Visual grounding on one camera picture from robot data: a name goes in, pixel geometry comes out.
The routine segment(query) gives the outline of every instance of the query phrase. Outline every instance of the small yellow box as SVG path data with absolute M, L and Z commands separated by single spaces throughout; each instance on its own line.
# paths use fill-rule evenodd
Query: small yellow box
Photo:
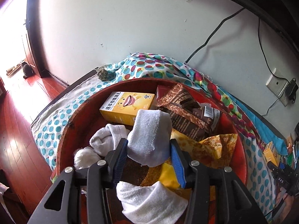
M 278 167 L 280 157 L 272 141 L 266 145 L 266 148 L 264 149 L 264 156 L 267 162 L 271 161 L 276 165 L 276 167 Z
M 113 92 L 101 106 L 100 112 L 107 121 L 134 125 L 140 109 L 157 109 L 156 96 L 152 93 Z

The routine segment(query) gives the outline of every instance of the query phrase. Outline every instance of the polka dot cloth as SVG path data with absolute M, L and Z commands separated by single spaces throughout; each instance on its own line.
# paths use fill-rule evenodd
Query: polka dot cloth
M 100 81 L 96 75 L 87 79 L 32 123 L 31 130 L 36 145 L 52 170 L 56 166 L 57 147 L 64 127 L 75 110 L 89 97 L 120 81 L 163 78 L 201 91 L 227 113 L 235 124 L 245 148 L 248 164 L 247 188 L 265 214 L 273 208 L 276 189 L 263 159 L 264 143 L 246 114 L 220 88 L 188 65 L 157 54 L 135 53 L 119 63 L 108 65 L 106 70 L 107 81 Z M 271 218 L 271 214 L 267 216 L 267 220 L 270 221 Z

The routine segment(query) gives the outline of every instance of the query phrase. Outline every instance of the floor plank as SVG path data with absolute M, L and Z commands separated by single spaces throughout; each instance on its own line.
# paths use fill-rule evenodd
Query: floor plank
M 30 125 L 65 86 L 53 78 L 16 73 L 0 104 L 0 168 L 29 214 L 51 186 L 52 171 L 41 156 Z

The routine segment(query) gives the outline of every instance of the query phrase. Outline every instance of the silver rivet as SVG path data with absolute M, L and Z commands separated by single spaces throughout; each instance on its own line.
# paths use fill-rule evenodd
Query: silver rivet
M 73 171 L 73 168 L 72 168 L 72 167 L 66 167 L 66 168 L 64 169 L 64 171 L 65 171 L 66 173 L 71 173 L 71 172 Z
M 98 161 L 98 165 L 99 166 L 104 166 L 106 164 L 106 161 L 105 160 L 100 160 Z
M 230 173 L 232 171 L 231 167 L 224 167 L 224 171 L 226 173 Z
M 193 161 L 191 161 L 191 165 L 192 166 L 198 166 L 199 165 L 199 161 L 193 160 Z

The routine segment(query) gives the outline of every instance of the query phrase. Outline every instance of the cat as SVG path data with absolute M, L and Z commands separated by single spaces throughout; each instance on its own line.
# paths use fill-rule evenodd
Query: cat
M 24 76 L 23 76 L 24 79 L 33 76 L 33 71 L 29 64 L 27 64 L 25 61 L 23 61 L 21 66 L 22 66 L 23 73 L 24 73 Z

